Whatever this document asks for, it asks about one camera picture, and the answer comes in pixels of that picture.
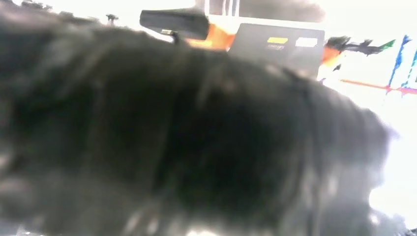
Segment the black monitor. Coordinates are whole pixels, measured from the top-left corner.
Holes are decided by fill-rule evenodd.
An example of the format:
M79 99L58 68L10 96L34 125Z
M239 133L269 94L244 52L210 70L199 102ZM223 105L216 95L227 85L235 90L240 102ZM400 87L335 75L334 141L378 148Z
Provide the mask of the black monitor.
M286 66L316 79L324 44L324 30L242 23L229 53Z

